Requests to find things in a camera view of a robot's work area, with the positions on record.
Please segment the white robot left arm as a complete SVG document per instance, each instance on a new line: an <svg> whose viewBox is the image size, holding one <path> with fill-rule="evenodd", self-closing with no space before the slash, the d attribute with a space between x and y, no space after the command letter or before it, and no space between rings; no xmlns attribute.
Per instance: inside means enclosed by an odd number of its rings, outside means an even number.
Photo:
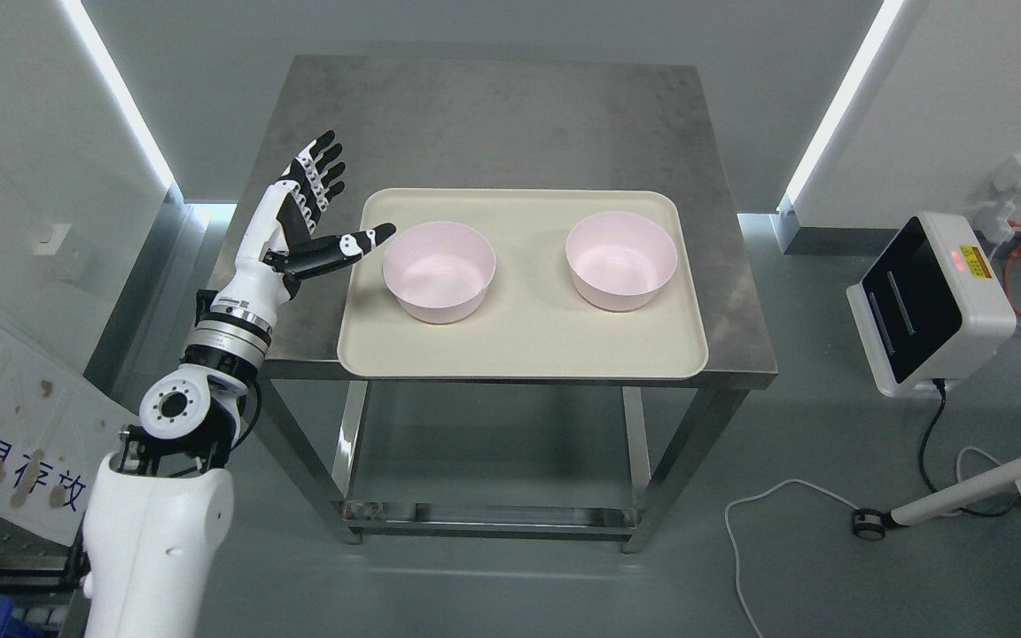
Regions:
<svg viewBox="0 0 1021 638"><path fill-rule="evenodd" d="M288 299L255 284L196 296L181 363L146 389L97 469L82 521L88 637L195 635L234 511L226 463Z"/></svg>

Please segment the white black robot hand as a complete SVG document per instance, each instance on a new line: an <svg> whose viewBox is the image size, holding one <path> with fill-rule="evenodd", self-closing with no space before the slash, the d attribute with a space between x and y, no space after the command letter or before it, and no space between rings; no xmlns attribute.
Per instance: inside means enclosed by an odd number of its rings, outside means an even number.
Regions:
<svg viewBox="0 0 1021 638"><path fill-rule="evenodd" d="M327 130L309 141L268 186L248 223L234 275L211 310L269 326L299 294L304 280L351 267L397 233L391 222L373 229L317 237L317 227L343 192L343 145Z"/></svg>

